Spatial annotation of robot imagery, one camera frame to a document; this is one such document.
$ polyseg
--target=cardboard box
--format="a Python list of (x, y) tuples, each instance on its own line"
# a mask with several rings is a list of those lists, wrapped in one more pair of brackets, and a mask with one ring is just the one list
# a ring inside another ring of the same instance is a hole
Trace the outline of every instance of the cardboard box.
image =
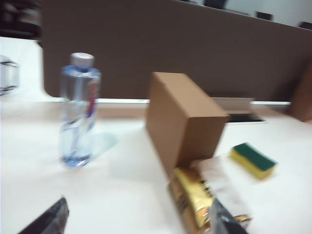
[(303, 74), (293, 96), (288, 113), (303, 121), (312, 120), (312, 63)]
[(153, 73), (146, 128), (167, 175), (211, 158), (228, 114), (187, 75)]

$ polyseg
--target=plastic bottle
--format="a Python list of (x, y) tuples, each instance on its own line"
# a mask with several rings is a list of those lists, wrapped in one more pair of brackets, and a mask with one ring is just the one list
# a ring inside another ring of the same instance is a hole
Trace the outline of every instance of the plastic bottle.
[(71, 167), (85, 165), (92, 155), (91, 129), (96, 120), (95, 99), (101, 79), (93, 63), (92, 55), (73, 53), (71, 65), (61, 70), (61, 160)]

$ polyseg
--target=desk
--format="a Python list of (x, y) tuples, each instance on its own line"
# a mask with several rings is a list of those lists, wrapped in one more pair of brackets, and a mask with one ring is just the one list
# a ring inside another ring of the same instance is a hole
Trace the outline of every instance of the desk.
[[(1, 102), (1, 233), (17, 233), (62, 195), (70, 209), (66, 234), (185, 233), (144, 128), (146, 104), (99, 104), (95, 131), (114, 134), (118, 143), (72, 170), (57, 159), (59, 107), (58, 102)], [(276, 199), (284, 193), (293, 199), (284, 207), (259, 204), (271, 212), (253, 213), (248, 231), (307, 233), (312, 217), (312, 126), (266, 106), (255, 105), (253, 110), (267, 123), (227, 125), (215, 155), (224, 156), (232, 146), (248, 141), (278, 161), (275, 175), (289, 171), (296, 177), (285, 177), (289, 185), (284, 191), (268, 191), (278, 192)]]

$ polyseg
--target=yellow sponge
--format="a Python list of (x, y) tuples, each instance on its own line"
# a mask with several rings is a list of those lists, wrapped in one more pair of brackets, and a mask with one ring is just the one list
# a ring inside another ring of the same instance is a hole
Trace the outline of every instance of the yellow sponge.
[(231, 150), (231, 158), (242, 164), (259, 179), (268, 176), (276, 165), (276, 162), (256, 151), (248, 143), (234, 146)]

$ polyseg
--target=white bottle cap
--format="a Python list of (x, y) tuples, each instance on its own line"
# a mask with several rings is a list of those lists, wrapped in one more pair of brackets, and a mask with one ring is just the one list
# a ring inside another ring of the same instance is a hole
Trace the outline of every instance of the white bottle cap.
[(72, 65), (79, 67), (92, 67), (94, 63), (94, 56), (86, 53), (72, 53), (70, 55), (70, 62)]

